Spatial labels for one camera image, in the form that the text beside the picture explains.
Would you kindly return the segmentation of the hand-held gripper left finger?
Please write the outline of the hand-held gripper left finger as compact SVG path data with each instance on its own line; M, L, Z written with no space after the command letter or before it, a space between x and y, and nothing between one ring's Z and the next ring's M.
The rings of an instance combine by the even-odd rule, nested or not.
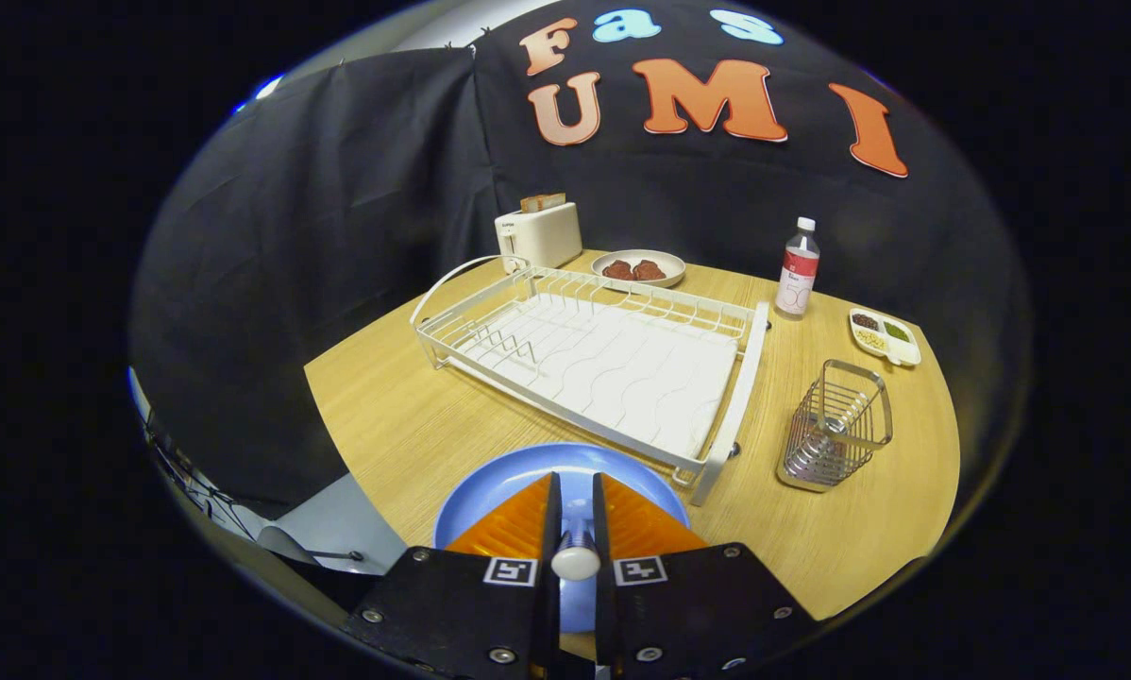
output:
M549 473L444 550L411 546L343 630L431 679L547 679L560 651L561 483Z

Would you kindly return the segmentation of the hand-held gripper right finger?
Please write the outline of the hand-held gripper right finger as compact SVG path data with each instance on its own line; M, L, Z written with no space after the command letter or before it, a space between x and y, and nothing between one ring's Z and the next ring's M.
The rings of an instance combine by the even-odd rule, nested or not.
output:
M705 542L603 473L593 525L597 661L614 679L752 679L819 632L750 546Z

